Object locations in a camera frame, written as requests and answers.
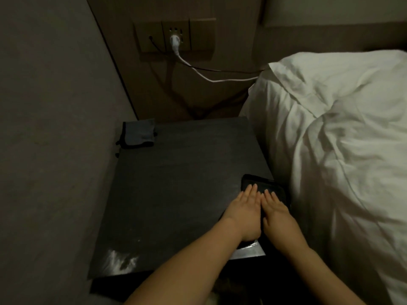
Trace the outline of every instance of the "black cord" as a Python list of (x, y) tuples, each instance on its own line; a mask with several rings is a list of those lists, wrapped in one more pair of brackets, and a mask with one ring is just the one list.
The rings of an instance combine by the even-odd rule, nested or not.
[[(151, 40), (151, 43), (154, 45), (154, 47), (155, 47), (162, 55), (164, 55), (165, 57), (167, 57), (167, 54), (166, 54), (165, 52), (163, 52), (163, 51), (155, 44), (155, 42), (153, 41), (153, 37), (150, 36), (149, 39)], [(179, 64), (182, 64), (183, 66), (188, 66), (188, 67), (191, 67), (191, 68), (199, 69), (199, 70), (201, 70), (201, 71), (217, 71), (217, 72), (222, 72), (222, 73), (246, 73), (246, 74), (254, 74), (254, 73), (260, 73), (260, 72), (261, 72), (261, 71), (223, 71), (223, 70), (220, 70), (220, 69), (209, 69), (209, 68), (202, 68), (202, 67), (190, 66), (190, 65), (185, 64), (185, 63), (180, 62), (180, 61), (176, 61), (176, 62), (179, 63)]]

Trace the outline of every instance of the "white power cord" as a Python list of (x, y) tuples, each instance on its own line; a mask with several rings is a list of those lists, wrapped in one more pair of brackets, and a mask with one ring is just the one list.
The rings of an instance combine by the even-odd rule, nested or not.
[(185, 63), (186, 65), (190, 66), (193, 71), (195, 71), (198, 75), (200, 75), (200, 76), (201, 76), (203, 79), (205, 79), (206, 81), (213, 82), (213, 83), (216, 83), (216, 82), (225, 82), (225, 81), (251, 81), (251, 80), (256, 80), (256, 79), (258, 78), (258, 76), (256, 76), (256, 77), (248, 78), (248, 79), (211, 80), (211, 79), (209, 79), (209, 78), (206, 78), (206, 77), (205, 77), (204, 75), (202, 75), (199, 71), (197, 71), (191, 64), (189, 64), (187, 61), (185, 61), (183, 58), (181, 58), (181, 56), (180, 56), (180, 51), (179, 51), (180, 44), (181, 44), (181, 40), (180, 40), (180, 37), (179, 37), (178, 35), (171, 35), (171, 37), (170, 37), (170, 44), (171, 44), (171, 46), (172, 46), (172, 48), (173, 48), (173, 51), (174, 51), (175, 55), (176, 55), (183, 63)]

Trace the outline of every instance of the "white duvet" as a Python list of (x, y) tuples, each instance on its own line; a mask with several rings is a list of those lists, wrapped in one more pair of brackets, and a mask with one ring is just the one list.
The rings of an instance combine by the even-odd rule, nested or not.
[(407, 304), (407, 53), (270, 63), (247, 116), (308, 243), (368, 304)]

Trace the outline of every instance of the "wall outlet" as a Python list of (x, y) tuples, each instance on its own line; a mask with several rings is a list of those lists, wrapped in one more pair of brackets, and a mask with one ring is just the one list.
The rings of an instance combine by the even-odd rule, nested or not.
[(216, 18), (191, 19), (191, 50), (215, 50)]
[(165, 51), (164, 34), (161, 22), (143, 22), (135, 25), (138, 43), (141, 52), (158, 52), (157, 48), (151, 43), (150, 36), (154, 43)]
[(178, 35), (181, 39), (180, 51), (191, 50), (189, 37), (189, 20), (183, 21), (163, 21), (164, 40), (167, 51), (172, 51), (170, 44), (171, 35)]

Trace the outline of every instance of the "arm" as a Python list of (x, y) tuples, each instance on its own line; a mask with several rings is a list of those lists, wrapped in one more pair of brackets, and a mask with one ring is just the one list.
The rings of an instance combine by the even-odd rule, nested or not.
[(204, 303), (239, 243), (260, 236), (260, 209), (257, 185), (249, 186), (211, 230), (159, 267), (125, 304)]
[(276, 194), (261, 195), (264, 232), (291, 262), (314, 295), (325, 305), (365, 305), (308, 247), (300, 227)]

